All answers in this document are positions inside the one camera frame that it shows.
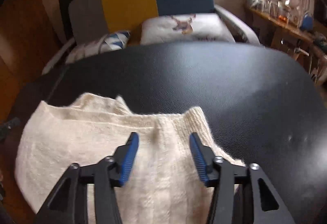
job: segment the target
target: cushion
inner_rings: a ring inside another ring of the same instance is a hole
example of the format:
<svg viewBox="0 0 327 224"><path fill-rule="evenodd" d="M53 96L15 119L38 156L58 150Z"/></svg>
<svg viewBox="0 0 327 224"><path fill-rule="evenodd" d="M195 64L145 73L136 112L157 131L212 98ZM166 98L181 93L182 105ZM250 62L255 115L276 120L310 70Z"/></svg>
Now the cushion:
<svg viewBox="0 0 327 224"><path fill-rule="evenodd" d="M66 63L70 64L92 55L124 49L129 38L128 30L105 34L98 40L76 46L68 55Z"/></svg>
<svg viewBox="0 0 327 224"><path fill-rule="evenodd" d="M141 44L172 41L235 42L215 13L162 16L143 22Z"/></svg>

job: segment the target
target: screw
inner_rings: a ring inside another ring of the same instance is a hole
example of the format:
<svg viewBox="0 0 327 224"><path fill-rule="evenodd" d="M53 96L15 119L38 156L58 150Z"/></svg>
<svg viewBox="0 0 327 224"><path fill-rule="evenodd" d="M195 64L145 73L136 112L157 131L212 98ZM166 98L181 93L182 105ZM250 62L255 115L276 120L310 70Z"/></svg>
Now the screw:
<svg viewBox="0 0 327 224"><path fill-rule="evenodd" d="M260 169L260 166L258 164L256 164L256 163L251 163L250 164L250 168L252 170L258 170L258 169Z"/></svg>
<svg viewBox="0 0 327 224"><path fill-rule="evenodd" d="M73 170L77 169L80 165L78 163L72 163L69 167Z"/></svg>
<svg viewBox="0 0 327 224"><path fill-rule="evenodd" d="M217 163L223 163L224 162L224 158L221 156L215 156L215 162Z"/></svg>
<svg viewBox="0 0 327 224"><path fill-rule="evenodd" d="M113 156L107 156L107 157L105 157L104 159L106 160L106 162L109 162L109 163L115 161L115 159L113 158Z"/></svg>

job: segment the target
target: black leather tabletop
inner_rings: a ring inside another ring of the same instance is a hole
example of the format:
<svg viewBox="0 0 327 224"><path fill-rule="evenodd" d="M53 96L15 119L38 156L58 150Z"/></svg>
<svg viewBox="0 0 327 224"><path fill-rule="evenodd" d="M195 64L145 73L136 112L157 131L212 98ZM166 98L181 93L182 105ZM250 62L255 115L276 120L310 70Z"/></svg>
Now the black leather tabletop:
<svg viewBox="0 0 327 224"><path fill-rule="evenodd" d="M200 106L215 142L235 158L258 163L296 223L322 215L327 111L303 68L282 52L213 42L130 47L53 71L36 82L42 83L52 88L40 92L35 107L40 99L69 105L84 92L122 95L139 114Z"/></svg>

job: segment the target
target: cream knit sweater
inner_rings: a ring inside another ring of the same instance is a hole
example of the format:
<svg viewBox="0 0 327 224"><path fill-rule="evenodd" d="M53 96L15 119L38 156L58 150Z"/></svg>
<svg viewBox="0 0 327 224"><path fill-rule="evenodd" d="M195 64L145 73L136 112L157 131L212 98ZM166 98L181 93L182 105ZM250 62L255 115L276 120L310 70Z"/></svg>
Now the cream knit sweater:
<svg viewBox="0 0 327 224"><path fill-rule="evenodd" d="M200 182L189 135L197 132L216 155L236 165L211 136L200 107L184 114L133 114L121 97L83 94L69 107L41 102L24 128L15 176L37 212L69 164L97 163L125 144L131 132L140 137L128 183L116 188L124 224L205 223L212 188ZM88 188L89 223L95 223L93 188Z"/></svg>

